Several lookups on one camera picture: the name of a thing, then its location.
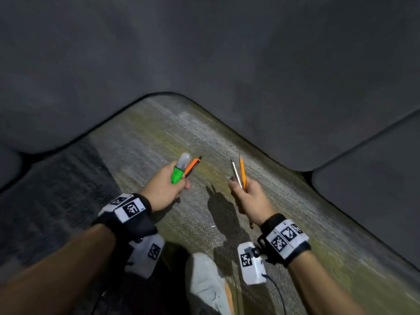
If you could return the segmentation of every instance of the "clear cap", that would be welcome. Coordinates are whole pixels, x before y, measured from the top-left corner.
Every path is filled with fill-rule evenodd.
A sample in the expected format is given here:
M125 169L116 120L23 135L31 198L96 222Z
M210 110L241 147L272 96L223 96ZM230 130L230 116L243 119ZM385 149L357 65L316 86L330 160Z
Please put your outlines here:
M178 162L176 163L176 167L182 171L188 167L189 163L191 162L191 155L187 152L184 152L181 157L179 157Z

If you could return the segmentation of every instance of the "shoe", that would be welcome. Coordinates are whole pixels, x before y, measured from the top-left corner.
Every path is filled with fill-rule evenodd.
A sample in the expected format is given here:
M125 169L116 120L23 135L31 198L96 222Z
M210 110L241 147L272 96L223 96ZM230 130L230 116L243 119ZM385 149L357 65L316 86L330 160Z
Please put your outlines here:
M195 253L188 258L185 284L192 315L233 315L232 294L220 273L206 254Z

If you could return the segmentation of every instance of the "left hand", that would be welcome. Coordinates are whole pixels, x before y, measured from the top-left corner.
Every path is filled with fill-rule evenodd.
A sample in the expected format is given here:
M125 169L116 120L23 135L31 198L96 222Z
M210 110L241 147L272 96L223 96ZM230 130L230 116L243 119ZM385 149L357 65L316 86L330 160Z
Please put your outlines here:
M171 183L171 176L176 161L162 167L147 182L146 186L139 192L149 200L152 211L160 211L169 206L184 189L189 189L188 179L182 176L182 179L175 184Z

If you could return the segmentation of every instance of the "hand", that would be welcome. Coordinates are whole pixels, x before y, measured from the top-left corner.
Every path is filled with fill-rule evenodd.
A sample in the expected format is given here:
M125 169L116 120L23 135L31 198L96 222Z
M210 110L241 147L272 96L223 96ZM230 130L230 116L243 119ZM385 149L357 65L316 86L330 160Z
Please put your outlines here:
M276 213L260 184L255 180L247 177L247 192L245 192L232 177L229 180L229 188L235 198L239 213L246 214L250 222L261 226Z
M146 186L139 192L149 200L152 211L160 211L169 206L183 189L189 189L189 181L182 176L182 179L175 184L171 183L171 176L176 161L162 167L147 182Z

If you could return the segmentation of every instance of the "green marker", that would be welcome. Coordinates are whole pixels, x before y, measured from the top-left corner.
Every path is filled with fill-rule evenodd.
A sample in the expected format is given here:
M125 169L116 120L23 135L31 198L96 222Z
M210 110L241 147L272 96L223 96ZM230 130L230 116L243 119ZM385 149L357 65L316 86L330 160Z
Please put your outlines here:
M173 184L181 180L182 175L185 172L185 169L188 167L191 162L191 155L187 152L184 152L181 157L179 157L176 166L173 168L173 173L171 177L171 182Z

